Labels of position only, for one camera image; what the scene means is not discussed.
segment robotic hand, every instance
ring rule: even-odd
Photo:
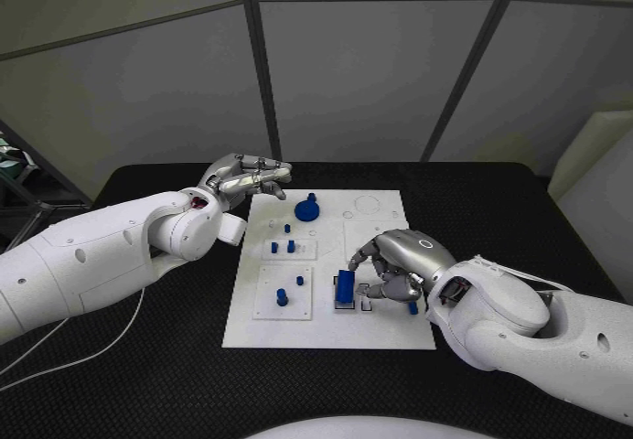
[[[425,318],[461,359],[513,373],[549,395],[633,425],[633,307],[576,294],[480,256],[455,263],[419,231],[370,240],[348,270],[371,257],[383,284],[356,293],[397,302],[426,295]],[[553,286],[534,291],[519,279]]]
[[[30,329],[119,301],[216,239],[237,245],[245,221],[224,213],[246,194],[285,199],[291,165],[230,154],[196,187],[87,212],[0,255],[0,345]],[[161,250],[149,255],[149,246]]]

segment blue round cap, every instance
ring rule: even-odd
[[[318,218],[318,213],[317,197],[314,194],[309,194],[308,198],[296,203],[296,206],[294,207],[294,216],[298,221],[308,222]]]

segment black textured mat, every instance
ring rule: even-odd
[[[196,184],[207,165],[121,168],[97,206]],[[288,188],[399,189],[409,226],[458,260],[475,253],[621,301],[547,194],[514,164],[295,164]],[[233,213],[247,217],[249,200]],[[305,418],[376,414],[501,438],[624,438],[633,428],[467,366],[433,328],[436,351],[221,349],[239,250],[206,257],[147,288],[129,333],[100,357],[0,393],[0,437],[243,437]],[[96,352],[138,294],[73,318],[0,382]],[[50,326],[0,347],[0,368]]]

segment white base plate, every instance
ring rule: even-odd
[[[315,193],[320,216],[311,222],[299,222],[294,206],[309,192]],[[285,201],[253,196],[223,348],[435,349],[423,302],[418,304],[416,316],[409,314],[406,305],[387,300],[371,300],[371,311],[363,311],[358,296],[353,310],[337,310],[333,306],[333,277],[347,268],[350,253],[383,231],[409,227],[399,192],[286,190],[285,195]],[[285,224],[289,233],[283,233]],[[285,254],[286,240],[307,245],[309,259],[298,259],[305,253]],[[278,256],[269,253],[271,241],[279,243]],[[276,266],[273,276],[260,275],[262,268]],[[294,271],[305,269],[311,269],[311,306],[295,302],[289,311],[291,295],[286,294],[288,305],[279,307],[275,292],[292,286]],[[259,281],[273,283],[269,289],[266,284],[265,291]],[[379,278],[366,262],[356,271],[354,289],[357,284],[376,283]]]

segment metallic robot hand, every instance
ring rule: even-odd
[[[292,165],[253,155],[229,154],[209,167],[197,187],[210,192],[221,210],[232,209],[246,194],[269,194],[285,199],[276,184],[289,182]]]
[[[348,270],[371,258],[382,284],[360,287],[356,294],[371,299],[413,302],[429,292],[455,258],[441,244],[416,230],[387,230],[358,249]]]

